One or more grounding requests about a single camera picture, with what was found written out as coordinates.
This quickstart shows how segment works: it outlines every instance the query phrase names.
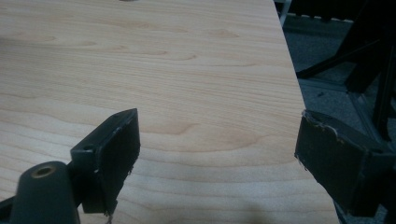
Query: gray floor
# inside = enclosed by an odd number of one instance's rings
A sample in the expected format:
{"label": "gray floor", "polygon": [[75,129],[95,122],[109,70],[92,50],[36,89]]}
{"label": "gray floor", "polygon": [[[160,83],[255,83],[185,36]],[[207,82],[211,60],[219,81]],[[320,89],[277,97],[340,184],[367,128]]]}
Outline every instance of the gray floor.
{"label": "gray floor", "polygon": [[[332,57],[343,41],[351,22],[330,21],[288,16],[284,33],[296,71]],[[338,118],[373,138],[378,133],[370,130],[370,116],[376,96],[376,82],[363,95],[348,93],[344,81],[354,64],[344,63],[314,78],[299,80],[307,109],[322,112]],[[389,135],[396,140],[396,119],[389,120]],[[383,223],[386,210],[378,209],[375,218],[351,217],[343,214],[345,223]]]}

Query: wooden board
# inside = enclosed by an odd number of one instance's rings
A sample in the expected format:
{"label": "wooden board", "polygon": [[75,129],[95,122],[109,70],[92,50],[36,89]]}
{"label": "wooden board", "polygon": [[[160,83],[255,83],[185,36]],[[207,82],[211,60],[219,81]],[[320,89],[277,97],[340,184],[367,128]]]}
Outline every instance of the wooden board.
{"label": "wooden board", "polygon": [[337,222],[293,157],[304,103],[271,0],[0,2],[1,200],[134,107],[114,223]]}

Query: wood grain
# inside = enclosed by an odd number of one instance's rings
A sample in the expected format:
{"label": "wood grain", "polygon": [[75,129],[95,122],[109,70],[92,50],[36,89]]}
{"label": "wood grain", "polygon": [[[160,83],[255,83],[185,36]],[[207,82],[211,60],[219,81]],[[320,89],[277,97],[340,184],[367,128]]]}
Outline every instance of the wood grain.
{"label": "wood grain", "polygon": [[0,2],[1,200],[133,107],[115,223],[337,222],[293,157],[304,103],[271,0]]}

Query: clamp jaw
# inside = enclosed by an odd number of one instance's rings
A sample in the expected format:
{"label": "clamp jaw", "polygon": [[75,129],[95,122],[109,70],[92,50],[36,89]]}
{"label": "clamp jaw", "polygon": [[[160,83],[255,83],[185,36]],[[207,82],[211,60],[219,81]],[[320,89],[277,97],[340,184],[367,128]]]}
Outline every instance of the clamp jaw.
{"label": "clamp jaw", "polygon": [[109,117],[71,149],[67,165],[49,161],[24,172],[16,195],[0,202],[0,224],[77,224],[80,204],[111,216],[139,151],[137,110]]}

